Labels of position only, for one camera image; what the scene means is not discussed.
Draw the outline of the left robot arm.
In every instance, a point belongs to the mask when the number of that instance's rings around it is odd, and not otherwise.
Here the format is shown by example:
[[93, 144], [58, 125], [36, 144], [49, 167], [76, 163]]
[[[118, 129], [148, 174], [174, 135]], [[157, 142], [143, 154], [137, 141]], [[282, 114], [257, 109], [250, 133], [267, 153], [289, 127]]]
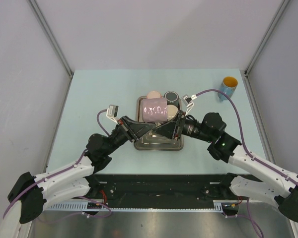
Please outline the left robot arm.
[[86, 149], [74, 162], [33, 176], [25, 172], [8, 194], [8, 214], [16, 202], [21, 203], [19, 222], [26, 224], [36, 219], [47, 207], [70, 198], [87, 196], [95, 198], [100, 186], [89, 177], [104, 169], [112, 154], [127, 141], [135, 142], [155, 128], [155, 123], [138, 122], [121, 117], [110, 135], [95, 133], [88, 139]]

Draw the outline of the blue butterfly mug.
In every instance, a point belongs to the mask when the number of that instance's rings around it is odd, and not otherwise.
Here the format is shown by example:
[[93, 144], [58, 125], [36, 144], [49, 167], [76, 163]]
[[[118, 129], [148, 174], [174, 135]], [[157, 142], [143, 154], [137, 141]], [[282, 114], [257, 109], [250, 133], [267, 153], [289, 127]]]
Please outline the blue butterfly mug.
[[225, 77], [220, 85], [218, 97], [221, 101], [231, 98], [238, 86], [236, 78], [228, 76]]

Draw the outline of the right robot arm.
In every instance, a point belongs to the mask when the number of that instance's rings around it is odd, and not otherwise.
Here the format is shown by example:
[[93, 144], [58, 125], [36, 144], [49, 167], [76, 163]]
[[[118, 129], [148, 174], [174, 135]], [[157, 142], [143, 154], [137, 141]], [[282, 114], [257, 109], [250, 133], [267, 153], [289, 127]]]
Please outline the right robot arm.
[[244, 143], [225, 132], [226, 123], [219, 113], [207, 113], [202, 122], [187, 119], [179, 111], [170, 121], [156, 127], [154, 132], [169, 139], [186, 135], [209, 143], [209, 154], [217, 161], [239, 167], [258, 182], [243, 181], [233, 176], [219, 186], [225, 199], [234, 195], [253, 198], [268, 203], [288, 219], [298, 223], [298, 174], [287, 171], [250, 152]]

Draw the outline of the cream mug black handle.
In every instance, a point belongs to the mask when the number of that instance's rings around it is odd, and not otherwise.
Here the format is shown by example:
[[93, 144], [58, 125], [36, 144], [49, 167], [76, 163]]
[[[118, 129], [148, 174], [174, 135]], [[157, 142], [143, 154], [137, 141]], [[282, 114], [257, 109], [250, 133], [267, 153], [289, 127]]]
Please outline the cream mug black handle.
[[173, 119], [178, 111], [179, 109], [175, 105], [167, 105], [167, 120], [170, 121]]

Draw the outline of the purple mug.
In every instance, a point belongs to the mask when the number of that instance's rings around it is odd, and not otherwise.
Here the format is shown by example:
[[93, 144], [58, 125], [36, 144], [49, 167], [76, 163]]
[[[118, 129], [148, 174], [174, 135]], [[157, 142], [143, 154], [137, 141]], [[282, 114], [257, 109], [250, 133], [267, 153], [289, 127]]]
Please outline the purple mug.
[[165, 98], [143, 99], [141, 112], [144, 122], [166, 122], [167, 100]]

